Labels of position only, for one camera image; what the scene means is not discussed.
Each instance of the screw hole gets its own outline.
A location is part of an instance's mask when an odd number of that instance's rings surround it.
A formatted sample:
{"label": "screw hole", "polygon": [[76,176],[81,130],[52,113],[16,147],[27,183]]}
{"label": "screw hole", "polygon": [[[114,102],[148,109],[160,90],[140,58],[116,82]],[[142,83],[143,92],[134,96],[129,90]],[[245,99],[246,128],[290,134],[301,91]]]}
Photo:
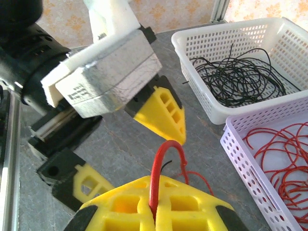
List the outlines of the screw hole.
{"label": "screw hole", "polygon": [[52,177],[55,177],[59,173],[59,168],[57,166],[52,166],[48,169],[48,174]]}
{"label": "screw hole", "polygon": [[45,39],[47,40],[47,41],[52,41],[52,39],[50,38],[50,37],[45,37]]}

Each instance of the floral wallpaper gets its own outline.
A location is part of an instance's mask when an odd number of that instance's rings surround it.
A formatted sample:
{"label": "floral wallpaper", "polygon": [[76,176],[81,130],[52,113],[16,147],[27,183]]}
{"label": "floral wallpaper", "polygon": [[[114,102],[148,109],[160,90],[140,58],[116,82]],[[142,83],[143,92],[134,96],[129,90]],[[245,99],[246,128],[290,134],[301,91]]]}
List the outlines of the floral wallpaper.
{"label": "floral wallpaper", "polygon": [[[143,26],[158,33],[209,22],[215,0],[133,0],[131,7]],[[43,0],[38,24],[70,48],[92,43],[88,10],[82,0]]]}
{"label": "floral wallpaper", "polygon": [[286,17],[308,31],[308,0],[230,0],[225,19]]}

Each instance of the black cable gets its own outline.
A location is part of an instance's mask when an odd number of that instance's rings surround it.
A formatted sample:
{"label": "black cable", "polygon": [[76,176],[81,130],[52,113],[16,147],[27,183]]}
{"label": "black cable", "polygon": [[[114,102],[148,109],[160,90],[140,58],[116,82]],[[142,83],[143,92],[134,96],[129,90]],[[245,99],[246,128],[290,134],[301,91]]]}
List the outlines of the black cable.
{"label": "black cable", "polygon": [[3,87],[0,85],[0,108],[2,108],[3,102],[4,102]]}
{"label": "black cable", "polygon": [[[204,57],[191,59],[193,66],[200,61],[203,62],[195,69],[222,105],[236,107],[286,95],[282,79],[300,91],[271,65],[270,56],[266,50],[254,48],[232,58],[232,48],[233,44],[229,56],[222,61],[210,62]],[[243,57],[258,50],[265,53],[268,62]]]}
{"label": "black cable", "polygon": [[166,167],[168,164],[170,164],[172,162],[172,160],[169,160],[168,162],[164,163],[163,166],[160,169],[160,173],[162,173],[164,167]]}

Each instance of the yellow 3d-printed part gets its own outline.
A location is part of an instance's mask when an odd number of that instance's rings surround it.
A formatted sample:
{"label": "yellow 3d-printed part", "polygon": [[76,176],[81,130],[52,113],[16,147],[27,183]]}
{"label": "yellow 3d-printed part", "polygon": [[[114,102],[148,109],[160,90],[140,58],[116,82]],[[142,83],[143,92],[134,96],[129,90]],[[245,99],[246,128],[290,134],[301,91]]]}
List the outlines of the yellow 3d-printed part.
{"label": "yellow 3d-printed part", "polygon": [[134,119],[166,140],[183,145],[186,141],[184,107],[178,106],[169,89],[156,86],[154,89]]}
{"label": "yellow 3d-printed part", "polygon": [[[89,164],[84,166],[77,165],[75,168],[78,170],[78,173],[74,175],[73,196],[82,203],[91,200],[97,194],[103,194],[114,189],[114,186]],[[89,189],[88,194],[82,191],[82,186]]]}
{"label": "yellow 3d-printed part", "polygon": [[216,207],[233,208],[189,185],[161,176],[156,224],[149,207],[150,177],[92,199],[98,208],[86,231],[227,231]]}

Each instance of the red wire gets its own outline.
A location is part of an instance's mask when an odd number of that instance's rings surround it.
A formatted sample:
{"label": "red wire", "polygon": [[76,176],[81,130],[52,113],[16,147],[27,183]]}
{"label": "red wire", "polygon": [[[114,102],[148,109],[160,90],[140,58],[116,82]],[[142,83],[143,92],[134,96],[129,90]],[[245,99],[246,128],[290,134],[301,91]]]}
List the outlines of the red wire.
{"label": "red wire", "polygon": [[176,141],[166,141],[164,142],[160,148],[158,149],[153,166],[152,166],[152,172],[151,172],[151,182],[150,182],[150,201],[149,206],[151,208],[154,221],[156,220],[156,212],[157,212],[157,206],[158,206],[158,192],[159,192],[159,177],[160,177],[160,169],[163,163],[163,159],[165,156],[166,151],[174,147],[178,150],[180,159],[181,159],[181,170],[182,174],[185,178],[185,183],[189,183],[188,175],[185,170],[185,166],[187,165],[187,161],[185,159],[185,154],[183,151],[182,146],[176,142]]}
{"label": "red wire", "polygon": [[[287,131],[289,128],[294,128],[295,126],[300,126],[297,130],[296,135],[291,133],[290,131]],[[270,182],[273,184],[274,188],[277,190],[279,196],[284,200],[286,206],[290,210],[300,210],[304,211],[307,210],[308,207],[299,207],[299,205],[305,203],[308,201],[307,199],[302,199],[300,201],[296,201],[295,199],[298,199],[302,194],[301,192],[308,192],[308,183],[304,180],[288,180],[288,176],[294,172],[304,172],[308,174],[308,151],[304,150],[304,146],[308,147],[308,143],[302,142],[299,139],[300,138],[308,138],[308,135],[300,135],[303,128],[308,128],[308,122],[306,123],[296,123],[289,125],[281,130],[274,130],[271,128],[255,128],[248,132],[246,137],[244,137],[244,141],[246,141],[247,145],[253,149],[252,145],[249,143],[248,138],[252,135],[258,134],[258,133],[269,133],[272,134],[272,139],[262,146],[255,154],[255,158],[257,158],[259,155],[261,155],[261,163],[260,167],[264,171],[264,173],[273,173],[273,175],[270,178]],[[279,138],[281,140],[284,139],[284,141],[276,141],[276,138]],[[272,148],[272,145],[274,144],[283,144],[283,149],[279,148]],[[296,152],[289,151],[289,147],[295,148]],[[291,164],[285,168],[282,169],[276,169],[276,170],[264,170],[264,159],[266,154],[269,151],[277,151],[281,152],[282,154],[287,154]],[[296,163],[297,161],[301,159],[304,160],[307,164],[307,166],[298,166]],[[308,231],[308,228],[303,227],[303,224],[308,224],[308,213],[306,213],[302,217],[294,216],[297,222],[300,224],[302,229],[304,231]]]}
{"label": "red wire", "polygon": [[213,190],[212,190],[211,186],[209,185],[209,183],[207,182],[207,180],[204,178],[204,176],[202,176],[199,172],[187,171],[187,173],[188,174],[194,174],[194,175],[197,175],[198,177],[200,177],[205,182],[205,184],[207,185],[211,195],[214,196]]}

